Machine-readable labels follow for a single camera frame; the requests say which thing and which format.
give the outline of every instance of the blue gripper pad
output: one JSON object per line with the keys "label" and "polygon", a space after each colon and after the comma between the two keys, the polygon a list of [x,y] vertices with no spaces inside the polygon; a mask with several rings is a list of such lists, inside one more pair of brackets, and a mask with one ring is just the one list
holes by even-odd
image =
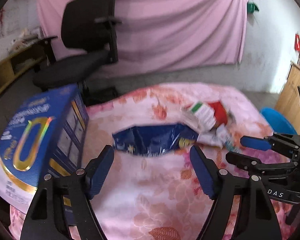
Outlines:
{"label": "blue gripper pad", "polygon": [[88,192],[89,199],[100,193],[103,183],[105,182],[106,176],[111,168],[114,160],[114,150],[110,145],[107,145],[98,158],[93,159],[89,162],[88,166],[92,166],[87,175],[91,177],[90,191]]}
{"label": "blue gripper pad", "polygon": [[218,167],[214,161],[207,159],[198,146],[191,147],[190,161],[203,192],[210,199],[216,199],[220,191],[220,181],[217,174]]}
{"label": "blue gripper pad", "polygon": [[261,150],[261,151],[267,151],[271,149],[271,145],[267,140],[250,137],[250,136],[243,136],[240,139],[240,143],[244,147]]}

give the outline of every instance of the chair seat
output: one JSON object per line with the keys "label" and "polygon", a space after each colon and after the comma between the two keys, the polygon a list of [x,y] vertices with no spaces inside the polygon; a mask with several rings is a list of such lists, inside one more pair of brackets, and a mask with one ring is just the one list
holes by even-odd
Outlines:
{"label": "chair seat", "polygon": [[67,57],[39,71],[33,78],[33,84],[41,89],[51,89],[81,82],[98,67],[107,63],[108,50]]}

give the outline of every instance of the red object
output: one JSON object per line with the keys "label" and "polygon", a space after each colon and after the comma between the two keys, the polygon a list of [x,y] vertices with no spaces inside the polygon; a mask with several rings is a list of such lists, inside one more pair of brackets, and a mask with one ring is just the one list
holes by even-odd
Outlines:
{"label": "red object", "polygon": [[296,39],[294,42],[294,49],[298,52],[300,52],[300,35],[296,34]]}
{"label": "red object", "polygon": [[208,103],[214,109],[214,117],[217,120],[217,126],[228,123],[228,115],[221,102]]}

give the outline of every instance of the pink cloth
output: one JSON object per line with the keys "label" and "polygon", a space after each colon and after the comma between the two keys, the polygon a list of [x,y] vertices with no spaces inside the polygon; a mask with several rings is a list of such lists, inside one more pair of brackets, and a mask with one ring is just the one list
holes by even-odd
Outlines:
{"label": "pink cloth", "polygon": [[[66,49],[60,38],[63,11],[69,1],[37,0],[45,35],[59,37],[52,43],[57,59],[82,53]],[[95,75],[115,77],[240,62],[247,2],[116,0],[115,16],[123,22],[116,27],[119,62],[103,66]]]}
{"label": "pink cloth", "polygon": [[[180,106],[193,100],[221,100],[234,114],[236,123],[228,129],[236,146],[243,135],[263,138],[272,134],[268,123],[247,98],[233,87],[205,84],[169,83],[138,89],[109,103],[88,108],[90,117],[83,152],[83,167],[96,158],[112,133],[134,125],[165,124],[180,121]],[[230,165],[226,149],[205,146],[205,155],[219,168],[233,175],[247,172]],[[243,153],[264,163],[287,161],[273,151],[243,149]],[[234,198],[231,216],[223,240],[229,240],[238,212],[239,197]],[[291,205],[272,201],[286,240],[293,227],[285,224]],[[189,148],[160,157],[143,158],[116,151],[114,163],[99,195],[91,205],[109,240],[194,240],[207,218],[212,201],[200,187],[190,163]],[[16,239],[24,215],[11,208],[10,231]],[[74,239],[79,239],[71,228]]]}

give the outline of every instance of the floral tablecloth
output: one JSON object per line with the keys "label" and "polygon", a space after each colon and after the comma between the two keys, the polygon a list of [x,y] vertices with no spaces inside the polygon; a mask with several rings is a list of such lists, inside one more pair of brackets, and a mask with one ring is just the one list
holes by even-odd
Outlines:
{"label": "floral tablecloth", "polygon": [[[106,144],[113,144],[112,133],[134,125],[180,122],[180,106],[193,100],[221,100],[235,117],[228,129],[236,146],[243,135],[263,138],[272,130],[253,104],[237,89],[202,83],[166,83],[142,88],[116,100],[88,108],[90,117],[82,166],[96,158]],[[233,175],[247,176],[225,160],[226,149],[205,146],[205,155],[219,168]],[[244,149],[264,163],[287,161],[272,151]],[[224,240],[231,238],[240,197],[234,198]],[[293,228],[284,220],[288,204],[272,201],[287,239]],[[201,230],[212,201],[200,187],[189,159],[189,148],[160,157],[144,158],[116,151],[113,165],[99,195],[91,205],[109,240],[192,240]],[[25,215],[11,207],[10,231],[16,239]],[[74,239],[80,239],[71,228]]]}

